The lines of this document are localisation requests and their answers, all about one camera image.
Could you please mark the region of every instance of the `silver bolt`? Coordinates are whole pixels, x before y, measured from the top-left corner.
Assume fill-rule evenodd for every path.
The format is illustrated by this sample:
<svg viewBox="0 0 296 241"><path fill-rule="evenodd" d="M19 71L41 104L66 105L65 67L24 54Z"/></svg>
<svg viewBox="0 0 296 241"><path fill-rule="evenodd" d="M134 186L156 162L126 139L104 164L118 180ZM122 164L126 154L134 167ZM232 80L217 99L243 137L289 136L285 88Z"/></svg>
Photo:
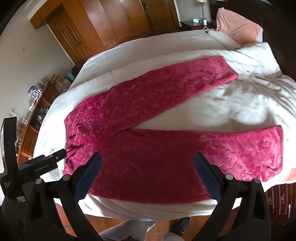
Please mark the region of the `silver bolt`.
<svg viewBox="0 0 296 241"><path fill-rule="evenodd" d="M254 182L256 182L257 184L259 184L261 181L258 178L254 178Z"/></svg>
<svg viewBox="0 0 296 241"><path fill-rule="evenodd" d="M38 178L35 183L36 184L41 184L42 183L42 179L41 178Z"/></svg>
<svg viewBox="0 0 296 241"><path fill-rule="evenodd" d="M226 174L225 177L226 177L227 180L232 180L233 179L233 176L231 174Z"/></svg>
<svg viewBox="0 0 296 241"><path fill-rule="evenodd" d="M65 176L62 177L62 179L63 179L64 181L68 181L68 180L70 180L70 178L71 178L70 175L65 175Z"/></svg>

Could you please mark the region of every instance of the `nightstand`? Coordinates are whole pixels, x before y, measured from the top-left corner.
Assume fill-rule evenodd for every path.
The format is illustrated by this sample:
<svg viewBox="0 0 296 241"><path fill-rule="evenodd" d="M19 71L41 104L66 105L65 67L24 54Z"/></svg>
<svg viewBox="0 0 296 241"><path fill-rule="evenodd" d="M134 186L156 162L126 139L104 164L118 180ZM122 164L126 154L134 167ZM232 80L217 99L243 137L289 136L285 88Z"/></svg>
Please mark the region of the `nightstand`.
<svg viewBox="0 0 296 241"><path fill-rule="evenodd" d="M194 23L192 21L183 21L183 22L180 22L180 23L181 23L182 29L184 31L188 31L188 30L202 30L205 27L203 24L194 26ZM211 28L212 27L212 23L208 22L207 23L207 27L208 28Z"/></svg>

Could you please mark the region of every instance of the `pant leg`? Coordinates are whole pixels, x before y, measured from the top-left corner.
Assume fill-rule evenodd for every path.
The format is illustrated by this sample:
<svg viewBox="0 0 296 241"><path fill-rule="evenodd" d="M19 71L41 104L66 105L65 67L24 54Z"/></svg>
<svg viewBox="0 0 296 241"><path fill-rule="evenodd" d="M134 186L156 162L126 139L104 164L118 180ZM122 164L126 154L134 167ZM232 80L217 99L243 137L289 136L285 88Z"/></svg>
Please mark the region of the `pant leg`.
<svg viewBox="0 0 296 241"><path fill-rule="evenodd" d="M121 241L128 236L139 241L145 241L147 232L155 223L152 221L127 220L99 233L99 235L104 241Z"/></svg>
<svg viewBox="0 0 296 241"><path fill-rule="evenodd" d="M184 239L175 233L166 233L163 236L163 241L184 241Z"/></svg>

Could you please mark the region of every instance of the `blue gripper pad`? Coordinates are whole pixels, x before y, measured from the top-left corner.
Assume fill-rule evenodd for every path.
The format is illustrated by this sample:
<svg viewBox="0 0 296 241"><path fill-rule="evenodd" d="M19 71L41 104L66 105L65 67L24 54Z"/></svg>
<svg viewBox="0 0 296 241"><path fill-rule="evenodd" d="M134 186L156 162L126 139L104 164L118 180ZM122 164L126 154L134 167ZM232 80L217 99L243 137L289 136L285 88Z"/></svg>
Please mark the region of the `blue gripper pad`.
<svg viewBox="0 0 296 241"><path fill-rule="evenodd" d="M79 200L85 199L87 192L91 188L97 174L102 167L102 156L97 154L97 156L92 160L90 165L84 171L83 175L80 177L75 186L74 200L78 202Z"/></svg>
<svg viewBox="0 0 296 241"><path fill-rule="evenodd" d="M218 179L214 176L205 157L201 156L199 153L194 155L194 168L197 174L200 176L203 184L205 185L211 199L220 202L222 199L222 186Z"/></svg>

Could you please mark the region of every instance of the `shoe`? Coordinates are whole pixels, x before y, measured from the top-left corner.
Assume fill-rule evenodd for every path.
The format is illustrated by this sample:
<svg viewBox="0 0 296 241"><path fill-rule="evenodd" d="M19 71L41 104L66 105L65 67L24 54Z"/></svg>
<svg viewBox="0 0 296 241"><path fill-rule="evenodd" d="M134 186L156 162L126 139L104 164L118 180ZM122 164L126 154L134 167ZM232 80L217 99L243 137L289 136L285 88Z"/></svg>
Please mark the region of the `shoe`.
<svg viewBox="0 0 296 241"><path fill-rule="evenodd" d="M178 219L178 221L173 226L171 226L169 232L182 236L184 234L184 231L189 226L190 220L190 217Z"/></svg>

